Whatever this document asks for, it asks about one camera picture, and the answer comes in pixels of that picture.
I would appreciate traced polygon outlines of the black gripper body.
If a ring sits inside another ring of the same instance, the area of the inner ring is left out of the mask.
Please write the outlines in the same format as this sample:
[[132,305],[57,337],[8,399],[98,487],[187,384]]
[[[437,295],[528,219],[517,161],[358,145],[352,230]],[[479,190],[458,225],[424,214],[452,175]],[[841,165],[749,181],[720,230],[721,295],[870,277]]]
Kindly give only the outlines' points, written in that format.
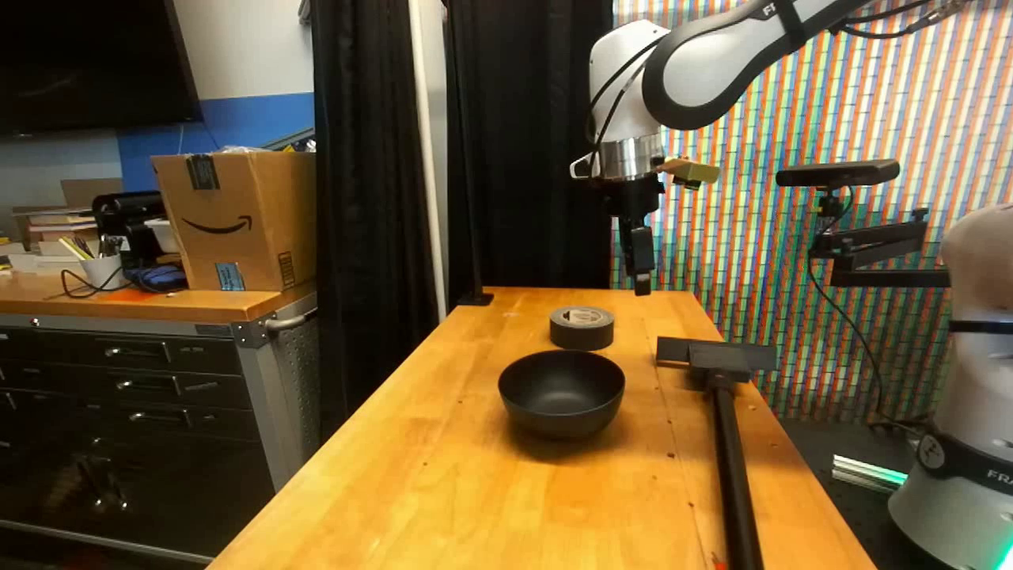
[[648,280],[657,270],[651,227],[646,217],[659,210],[661,184],[657,175],[641,181],[611,181],[607,210],[621,223],[625,266],[631,280]]

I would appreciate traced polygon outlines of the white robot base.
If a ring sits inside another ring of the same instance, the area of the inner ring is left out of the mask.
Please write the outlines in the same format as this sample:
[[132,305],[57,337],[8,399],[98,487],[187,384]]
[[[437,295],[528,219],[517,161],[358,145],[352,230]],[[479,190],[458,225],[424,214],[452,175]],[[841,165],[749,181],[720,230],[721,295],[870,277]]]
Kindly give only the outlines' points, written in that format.
[[890,520],[957,570],[1013,568],[1013,206],[943,237],[952,361]]

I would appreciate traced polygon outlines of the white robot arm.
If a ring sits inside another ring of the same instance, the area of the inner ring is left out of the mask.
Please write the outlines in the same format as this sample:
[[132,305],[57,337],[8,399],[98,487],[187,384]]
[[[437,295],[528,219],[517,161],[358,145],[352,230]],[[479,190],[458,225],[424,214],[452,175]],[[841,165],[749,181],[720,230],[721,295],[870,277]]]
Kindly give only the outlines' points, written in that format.
[[574,181],[604,188],[636,295],[651,292],[651,227],[661,192],[661,130],[700,130],[746,87],[867,0],[742,0],[675,29],[648,19],[604,31],[588,50],[588,153]]

